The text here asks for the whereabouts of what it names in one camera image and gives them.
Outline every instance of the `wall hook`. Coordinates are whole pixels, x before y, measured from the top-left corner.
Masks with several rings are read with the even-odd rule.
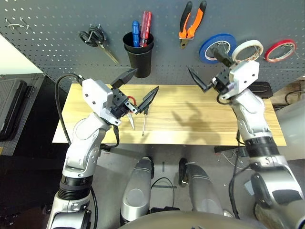
[[[12,23],[10,23],[10,21],[9,21],[7,18],[5,18],[5,21],[7,22],[7,24],[9,24],[8,27],[9,27],[10,30],[14,30],[14,29],[15,29],[15,26],[25,28],[25,30],[28,30],[29,27],[30,27],[27,23],[25,23],[25,21],[23,20],[22,17],[20,17],[20,21],[21,21],[24,25],[21,25],[21,24],[12,24]]]

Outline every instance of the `red screwdriver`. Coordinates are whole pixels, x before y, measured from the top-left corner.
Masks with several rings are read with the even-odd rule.
[[[147,46],[147,39],[149,35],[149,29],[151,26],[152,20],[152,13],[150,11],[144,11],[143,18],[142,18],[142,28],[141,28],[141,35],[140,35],[140,46],[144,47]]]

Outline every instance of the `wooden table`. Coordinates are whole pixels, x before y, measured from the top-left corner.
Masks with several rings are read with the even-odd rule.
[[[123,85],[125,95],[132,95],[137,103],[156,85]],[[132,115],[135,130],[125,116],[119,126],[120,143],[132,144],[188,144],[236,146],[237,120],[229,106],[216,102],[217,92],[203,93],[196,85],[160,85],[158,94],[150,105],[142,137],[144,115]],[[285,146],[281,127],[270,100],[265,100],[265,118],[278,146]],[[81,86],[72,84],[62,115],[72,139],[75,124],[86,118],[91,108],[84,102]],[[60,123],[53,142],[66,143]],[[107,132],[103,143],[115,143],[112,131]]]

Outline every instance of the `gray pegboard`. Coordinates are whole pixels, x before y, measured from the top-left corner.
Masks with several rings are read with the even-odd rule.
[[[264,50],[279,40],[296,41],[300,59],[293,55],[283,62],[268,63],[263,57],[259,58],[259,80],[268,81],[274,91],[305,74],[304,0],[208,0],[206,15],[195,39],[181,50],[178,32],[186,2],[3,0],[0,3],[0,32],[54,81],[61,74],[71,72],[110,83],[130,67],[122,43],[124,34],[131,31],[133,20],[141,22],[143,11],[149,10],[152,12],[151,33],[155,38],[152,72],[149,77],[134,78],[131,83],[194,84],[186,65],[192,65],[204,80],[209,81],[223,67],[202,63],[199,49],[209,37],[222,32],[232,34],[237,44],[257,39]],[[199,3],[200,0],[193,1],[189,26]],[[11,31],[5,18],[19,23],[19,17],[23,17],[30,28]],[[90,24],[101,24],[107,37],[106,48],[117,57],[119,65],[100,49],[80,40],[79,31],[86,31]],[[70,80],[64,81],[63,89],[68,90],[70,83]]]

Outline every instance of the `pen holder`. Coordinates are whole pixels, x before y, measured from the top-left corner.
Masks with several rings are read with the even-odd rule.
[[[148,35],[147,46],[145,47],[133,46],[132,32],[123,37],[123,42],[131,67],[138,69],[135,76],[138,78],[149,76],[152,66],[153,36],[151,34]]]

